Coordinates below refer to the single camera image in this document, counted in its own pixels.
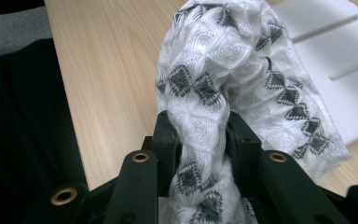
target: brass grommet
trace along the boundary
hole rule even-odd
[[[64,204],[68,204],[73,201],[77,196],[77,189],[74,188],[66,188],[60,189],[57,191],[52,197],[50,202],[54,205],[60,206]]]
[[[132,156],[132,160],[135,162],[144,162],[149,160],[149,155],[143,152],[140,153],[136,153],[135,155]]]
[[[268,156],[273,161],[277,161],[277,162],[286,162],[287,161],[287,158],[285,156],[283,156],[283,154],[281,154],[281,153],[272,152],[272,153],[269,153]]]

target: black cloth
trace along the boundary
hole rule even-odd
[[[0,0],[0,15],[45,5],[44,0]]]
[[[86,184],[52,39],[0,57],[0,223],[47,190]]]

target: wooden surface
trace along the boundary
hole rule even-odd
[[[45,1],[86,177],[94,189],[116,177],[124,156],[152,135],[160,45],[186,0]],[[358,142],[349,148],[353,159],[321,181],[339,194],[358,184]]]

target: white patterned fabric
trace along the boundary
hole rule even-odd
[[[265,150],[292,155],[315,181],[350,154],[284,25],[263,0],[188,1],[158,60],[158,110],[182,143],[161,223],[249,223],[224,154],[229,111]]]

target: black geometric pattern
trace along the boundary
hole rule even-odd
[[[275,21],[269,21],[267,25],[268,33],[266,34],[266,32],[262,31],[262,34],[255,45],[255,51],[263,49],[269,41],[273,44],[283,35],[283,27],[281,24],[278,24]]]
[[[279,71],[268,71],[266,87],[269,90],[280,90],[285,88],[284,75]]]
[[[224,26],[224,27],[233,27],[234,29],[238,30],[237,23],[232,19],[231,13],[229,9],[223,4],[196,4],[192,7],[185,8],[181,11],[178,11],[175,16],[175,22],[178,22],[182,15],[190,13],[192,10],[197,10],[199,14],[199,18],[203,16],[205,12],[212,8],[220,8],[221,13],[218,18],[215,18],[215,22],[217,25]]]
[[[295,158],[295,159],[302,159],[305,155],[305,153],[307,152],[307,149],[308,149],[308,146],[309,144],[305,144],[301,147],[298,147],[292,154],[292,156]]]
[[[268,29],[272,44],[283,35],[283,27],[275,21],[268,22]]]
[[[222,195],[217,191],[208,192],[199,204],[190,223],[217,224],[222,221]]]
[[[308,106],[303,103],[295,105],[284,117],[288,120],[308,119]]]
[[[220,14],[220,18],[217,24],[224,27],[231,26],[234,29],[238,30],[237,23],[232,19],[231,14],[226,7],[222,7],[222,12]]]
[[[205,191],[206,189],[209,189],[213,187],[216,184],[217,180],[214,175],[211,175],[200,187],[200,191]]]
[[[293,79],[292,77],[289,77],[288,80],[289,80],[294,86],[296,86],[297,88],[299,88],[299,89],[301,89],[301,90],[303,89],[304,84],[303,84],[302,82],[300,82],[300,81],[298,81],[298,80],[295,80],[295,79]]]
[[[277,103],[280,105],[296,105],[298,101],[298,90],[295,87],[288,86],[278,96]]]
[[[321,120],[318,118],[311,118],[307,120],[301,129],[302,133],[311,137],[315,131],[321,126]]]
[[[321,155],[327,149],[329,149],[330,144],[330,138],[326,138],[321,134],[315,134],[310,139],[310,152],[316,155]]]
[[[263,49],[268,42],[269,42],[269,35],[262,33],[260,38],[258,39],[257,44],[255,45],[255,51],[259,51],[260,49]]]
[[[194,92],[205,105],[213,105],[219,100],[219,91],[214,87],[213,76],[209,73],[201,75],[193,84]]]
[[[179,171],[177,178],[177,188],[186,196],[195,193],[201,187],[200,174],[195,162],[191,162]]]
[[[183,64],[179,64],[171,72],[170,78],[167,81],[158,81],[156,87],[159,92],[164,94],[167,83],[169,83],[171,92],[176,97],[185,97],[193,90],[204,105],[214,105],[220,99],[220,91],[214,86],[213,79],[213,75],[204,73],[192,83],[188,69]]]
[[[250,217],[255,217],[255,210],[252,203],[249,201],[246,201],[246,210],[248,211]]]
[[[159,92],[161,92],[162,94],[165,93],[165,87],[167,86],[167,83],[165,83],[165,81],[160,80],[156,86],[157,86],[157,89],[159,90]]]
[[[277,26],[274,29],[276,29],[274,34],[278,36],[280,34],[279,27]],[[298,147],[292,153],[292,156],[296,159],[304,158],[308,150],[314,155],[323,154],[332,146],[333,141],[325,137],[322,131],[319,130],[321,120],[315,117],[310,118],[308,106],[299,102],[299,91],[304,88],[304,84],[291,77],[286,79],[280,71],[272,69],[272,60],[270,58],[266,59],[268,61],[266,88],[282,91],[276,99],[277,104],[291,107],[284,117],[287,120],[305,120],[304,125],[301,127],[301,132],[309,138],[309,141]]]
[[[171,91],[175,96],[184,97],[190,92],[191,76],[184,65],[180,64],[173,69],[170,74],[170,81]]]

